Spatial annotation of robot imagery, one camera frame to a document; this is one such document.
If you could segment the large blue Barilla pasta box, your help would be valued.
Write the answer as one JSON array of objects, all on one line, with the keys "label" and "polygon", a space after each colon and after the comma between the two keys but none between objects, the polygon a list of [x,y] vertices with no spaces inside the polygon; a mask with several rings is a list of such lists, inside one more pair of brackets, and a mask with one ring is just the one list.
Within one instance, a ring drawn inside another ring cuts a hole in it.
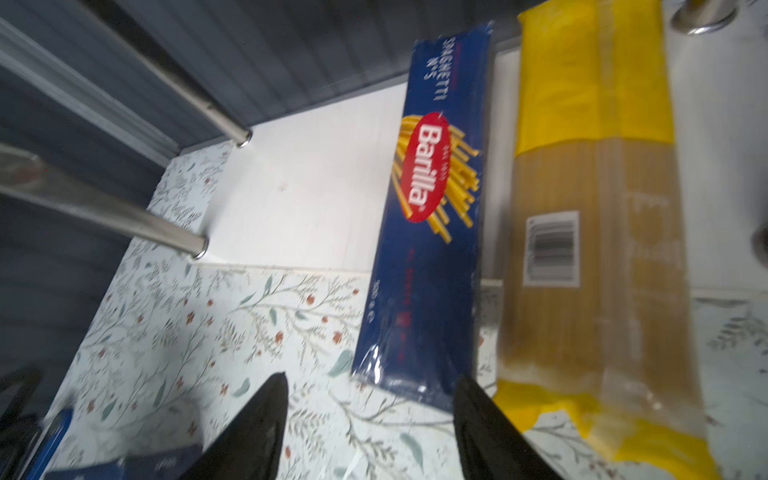
[{"label": "large blue Barilla pasta box", "polygon": [[44,479],[179,479],[202,452],[201,445],[191,445],[150,455],[122,457],[88,467],[50,471]]}]

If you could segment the white two-tier shelf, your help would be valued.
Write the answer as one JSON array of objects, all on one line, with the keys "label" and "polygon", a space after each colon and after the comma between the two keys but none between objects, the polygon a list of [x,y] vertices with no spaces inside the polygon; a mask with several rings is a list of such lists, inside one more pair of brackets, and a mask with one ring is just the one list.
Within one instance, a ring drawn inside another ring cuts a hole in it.
[{"label": "white two-tier shelf", "polygon": [[[665,35],[696,296],[762,294],[767,40],[751,9],[716,33]],[[230,151],[198,229],[1,149],[4,196],[213,265],[366,272],[384,209],[402,80],[255,127]]]}]

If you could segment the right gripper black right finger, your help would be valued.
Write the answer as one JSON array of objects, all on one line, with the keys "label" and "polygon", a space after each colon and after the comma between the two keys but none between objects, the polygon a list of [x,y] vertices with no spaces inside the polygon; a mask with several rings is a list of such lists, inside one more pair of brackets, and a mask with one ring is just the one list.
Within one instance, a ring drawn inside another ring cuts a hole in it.
[{"label": "right gripper black right finger", "polygon": [[454,430],[466,479],[560,477],[470,377],[456,387]]}]

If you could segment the narrow blue Barilla spaghetti box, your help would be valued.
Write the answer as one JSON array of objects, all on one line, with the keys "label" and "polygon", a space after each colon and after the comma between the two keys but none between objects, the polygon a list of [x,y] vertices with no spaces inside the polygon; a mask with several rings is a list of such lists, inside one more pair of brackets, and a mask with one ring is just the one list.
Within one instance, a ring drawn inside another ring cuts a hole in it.
[{"label": "narrow blue Barilla spaghetti box", "polygon": [[412,50],[352,362],[359,380],[451,411],[474,367],[491,24]]}]

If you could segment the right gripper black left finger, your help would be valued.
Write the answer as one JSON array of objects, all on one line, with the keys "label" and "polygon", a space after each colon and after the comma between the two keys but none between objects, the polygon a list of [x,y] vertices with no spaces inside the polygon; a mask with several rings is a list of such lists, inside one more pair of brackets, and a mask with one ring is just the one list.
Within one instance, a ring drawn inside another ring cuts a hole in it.
[{"label": "right gripper black left finger", "polygon": [[275,479],[287,423],[289,388],[271,375],[183,479]]}]

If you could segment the yellow spaghetti bag back side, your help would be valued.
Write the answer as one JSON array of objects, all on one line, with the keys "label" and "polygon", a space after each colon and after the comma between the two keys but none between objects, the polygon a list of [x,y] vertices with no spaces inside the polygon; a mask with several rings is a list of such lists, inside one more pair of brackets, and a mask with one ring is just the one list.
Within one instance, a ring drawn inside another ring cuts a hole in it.
[{"label": "yellow spaghetti bag back side", "polygon": [[657,1],[523,12],[495,403],[605,459],[714,479]]}]

